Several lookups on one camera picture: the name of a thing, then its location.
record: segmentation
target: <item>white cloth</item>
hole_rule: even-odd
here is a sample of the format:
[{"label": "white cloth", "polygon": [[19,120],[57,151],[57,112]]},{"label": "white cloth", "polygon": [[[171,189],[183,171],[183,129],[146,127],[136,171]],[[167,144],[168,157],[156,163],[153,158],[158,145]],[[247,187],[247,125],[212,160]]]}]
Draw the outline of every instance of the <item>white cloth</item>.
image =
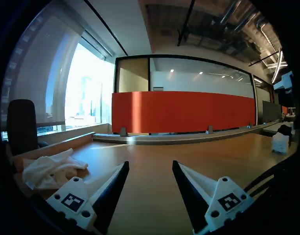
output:
[{"label": "white cloth", "polygon": [[288,152],[289,136],[277,132],[272,137],[272,150],[286,154]]},{"label": "white cloth", "polygon": [[77,176],[76,169],[86,169],[88,164],[71,157],[73,149],[37,160],[25,159],[23,182],[31,189],[57,189]]}]

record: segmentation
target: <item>wooden table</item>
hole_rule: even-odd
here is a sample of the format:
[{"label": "wooden table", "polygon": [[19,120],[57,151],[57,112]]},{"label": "wooden table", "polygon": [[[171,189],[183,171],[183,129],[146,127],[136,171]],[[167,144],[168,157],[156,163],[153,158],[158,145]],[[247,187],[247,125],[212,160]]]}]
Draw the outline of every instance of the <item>wooden table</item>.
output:
[{"label": "wooden table", "polygon": [[192,226],[172,172],[172,162],[214,180],[228,176],[244,188],[288,155],[271,152],[271,138],[246,134],[230,139],[186,145],[125,145],[88,142],[73,156],[86,161],[85,180],[129,161],[130,171],[108,234],[192,234]]}]

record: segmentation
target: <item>black chair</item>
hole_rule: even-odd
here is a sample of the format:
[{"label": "black chair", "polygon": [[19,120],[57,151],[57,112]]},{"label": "black chair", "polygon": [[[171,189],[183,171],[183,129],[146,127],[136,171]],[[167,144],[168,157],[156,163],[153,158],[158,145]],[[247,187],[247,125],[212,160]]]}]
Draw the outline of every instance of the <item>black chair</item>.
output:
[{"label": "black chair", "polygon": [[9,103],[7,135],[13,155],[22,154],[48,145],[46,142],[38,143],[35,106],[31,100],[15,99]]}]

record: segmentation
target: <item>ceiling pipe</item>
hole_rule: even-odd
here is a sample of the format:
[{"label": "ceiling pipe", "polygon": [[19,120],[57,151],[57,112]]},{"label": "ceiling pipe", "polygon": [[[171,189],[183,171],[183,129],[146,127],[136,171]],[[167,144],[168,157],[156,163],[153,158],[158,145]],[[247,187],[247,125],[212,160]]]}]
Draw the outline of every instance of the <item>ceiling pipe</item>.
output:
[{"label": "ceiling pipe", "polygon": [[236,9],[240,3],[241,3],[241,0],[235,0],[231,3],[231,5],[228,6],[224,16],[220,20],[221,25],[225,25],[227,23],[229,17],[236,11]]},{"label": "ceiling pipe", "polygon": [[251,8],[247,13],[245,13],[244,17],[239,21],[238,25],[236,26],[236,28],[234,29],[235,32],[239,32],[240,30],[242,30],[243,27],[245,27],[250,20],[252,20],[258,13],[258,10],[253,7]]},{"label": "ceiling pipe", "polygon": [[273,50],[275,52],[277,52],[278,50],[276,50],[276,47],[274,46],[274,44],[271,42],[271,40],[269,39],[269,37],[263,32],[263,27],[266,25],[266,20],[263,17],[261,17],[260,19],[258,19],[258,21],[256,22],[256,28],[263,34],[263,36],[265,37],[265,39],[267,40],[267,42],[270,44],[270,46],[273,48]]}]

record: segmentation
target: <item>red partition wall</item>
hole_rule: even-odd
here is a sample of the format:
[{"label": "red partition wall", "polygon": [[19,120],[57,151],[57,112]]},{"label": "red partition wall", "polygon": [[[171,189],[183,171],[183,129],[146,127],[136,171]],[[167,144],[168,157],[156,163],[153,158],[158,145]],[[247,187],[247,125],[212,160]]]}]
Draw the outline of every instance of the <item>red partition wall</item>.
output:
[{"label": "red partition wall", "polygon": [[255,123],[255,100],[205,92],[114,93],[112,129],[129,133],[194,132]]},{"label": "red partition wall", "polygon": [[288,108],[285,106],[282,106],[282,111],[284,112],[285,115],[288,113]]}]

